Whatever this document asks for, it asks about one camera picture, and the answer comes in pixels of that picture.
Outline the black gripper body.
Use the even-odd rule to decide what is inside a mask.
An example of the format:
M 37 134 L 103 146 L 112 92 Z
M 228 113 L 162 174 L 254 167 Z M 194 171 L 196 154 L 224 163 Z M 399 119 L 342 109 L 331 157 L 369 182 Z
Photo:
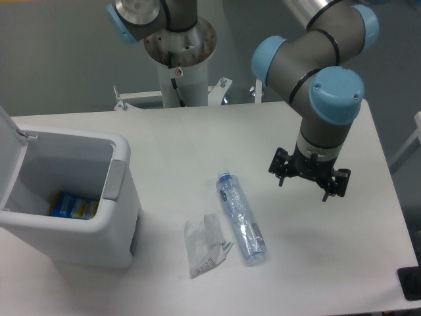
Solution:
M 332 177 L 336 160 L 337 158 L 322 161 L 313 154 L 307 157 L 296 145 L 291 160 L 292 176 L 299 176 L 313 182 L 327 182 Z

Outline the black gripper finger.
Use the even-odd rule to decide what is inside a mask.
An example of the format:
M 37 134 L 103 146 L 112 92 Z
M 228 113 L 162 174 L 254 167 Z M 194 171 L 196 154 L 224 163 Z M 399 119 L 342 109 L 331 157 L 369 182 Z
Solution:
M 283 186 L 285 178 L 298 176 L 298 170 L 295 168 L 292 160 L 293 156 L 289 155 L 285 149 L 279 147 L 276 150 L 268 172 L 279 180 L 279 187 Z
M 322 201 L 327 201 L 330 196 L 344 197 L 350 175 L 350 169 L 332 169 L 319 178 L 318 185 L 324 190 Z

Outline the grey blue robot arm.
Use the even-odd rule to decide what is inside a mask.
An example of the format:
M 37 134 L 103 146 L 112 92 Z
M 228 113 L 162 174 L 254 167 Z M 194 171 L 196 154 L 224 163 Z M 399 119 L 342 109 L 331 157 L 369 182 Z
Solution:
M 298 113 L 294 152 L 278 149 L 269 172 L 300 177 L 326 196 L 344 196 L 351 172 L 335 169 L 341 147 L 364 98 L 364 83 L 342 63 L 378 38 L 375 13 L 343 1 L 288 1 L 306 32 L 295 41 L 266 38 L 251 59 L 253 74 Z M 213 27 L 196 1 L 112 1 L 107 13 L 128 44 L 142 41 L 155 61 L 165 107 L 206 106 L 207 61 L 216 47 Z

